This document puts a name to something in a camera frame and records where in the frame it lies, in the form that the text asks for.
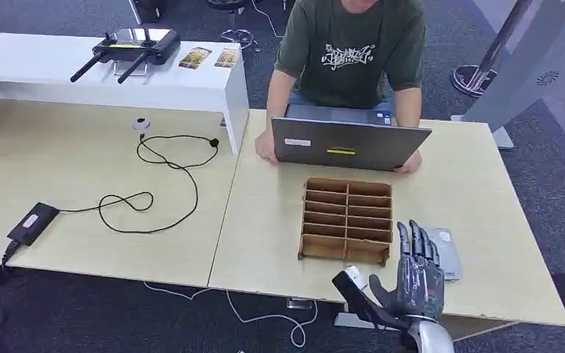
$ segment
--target human hand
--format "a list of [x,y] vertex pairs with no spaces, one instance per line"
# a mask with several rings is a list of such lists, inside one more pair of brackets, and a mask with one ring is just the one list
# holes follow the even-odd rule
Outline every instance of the human hand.
[[412,246],[406,226],[397,222],[401,255],[395,290],[388,292],[373,274],[369,277],[369,286],[381,305],[396,318],[420,315],[438,320],[443,313],[445,291],[438,249],[415,221],[411,220],[410,225]]
[[422,161],[419,151],[415,151],[401,167],[395,168],[395,171],[397,173],[414,173],[419,170]]
[[261,132],[261,135],[255,140],[255,148],[261,158],[271,164],[278,164],[278,159],[274,153],[274,133],[271,128],[266,128],[265,131]]

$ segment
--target stool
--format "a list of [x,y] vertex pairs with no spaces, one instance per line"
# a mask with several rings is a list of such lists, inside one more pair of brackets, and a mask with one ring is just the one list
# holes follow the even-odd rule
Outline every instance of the stool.
[[216,10],[227,11],[230,14],[230,29],[220,34],[220,38],[231,43],[239,43],[242,49],[255,45],[255,51],[261,51],[255,36],[247,29],[237,29],[235,17],[240,8],[250,4],[251,0],[207,0],[207,4]]

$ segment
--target wooden table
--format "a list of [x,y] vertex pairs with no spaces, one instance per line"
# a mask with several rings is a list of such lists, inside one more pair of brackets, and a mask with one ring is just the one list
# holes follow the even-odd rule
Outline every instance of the wooden table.
[[[283,163],[255,153],[265,112],[251,110],[209,286],[341,302],[330,280],[349,263],[297,259],[308,177],[392,184],[394,219],[454,235],[463,278],[445,289],[444,325],[456,339],[513,322],[565,325],[565,310],[486,124],[423,121],[412,175]],[[355,264],[394,288],[399,244],[386,267]]]
[[[192,208],[195,195],[186,173],[138,159],[139,133],[132,122],[140,117],[152,122],[147,135],[220,140],[217,157],[191,170],[199,188],[197,211],[153,235],[118,234],[96,211],[62,213],[33,246],[18,250],[10,265],[207,285],[237,162],[227,131],[219,126],[221,113],[0,100],[0,259],[9,243],[6,235],[36,202],[84,208],[96,206],[108,193],[153,193],[154,205],[147,212],[125,204],[105,210],[107,220],[122,229],[162,227]],[[206,141],[192,139],[149,145],[179,164],[203,162],[214,152]]]

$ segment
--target silver phone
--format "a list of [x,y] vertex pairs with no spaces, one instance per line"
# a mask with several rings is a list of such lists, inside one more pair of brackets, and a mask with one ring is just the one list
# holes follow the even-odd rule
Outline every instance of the silver phone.
[[431,241],[438,248],[438,255],[441,257],[441,268],[445,273],[445,280],[457,281],[462,277],[462,265],[456,251],[454,237],[452,233],[445,228],[426,228],[425,232]]

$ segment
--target small card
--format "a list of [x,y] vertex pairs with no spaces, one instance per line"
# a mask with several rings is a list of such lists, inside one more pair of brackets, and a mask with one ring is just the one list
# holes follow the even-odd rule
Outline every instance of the small card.
[[181,60],[179,66],[183,68],[197,69],[200,64],[211,54],[211,50],[197,46],[192,48],[187,55]]
[[239,59],[239,50],[224,48],[218,61],[216,61],[216,66],[219,68],[232,68]]

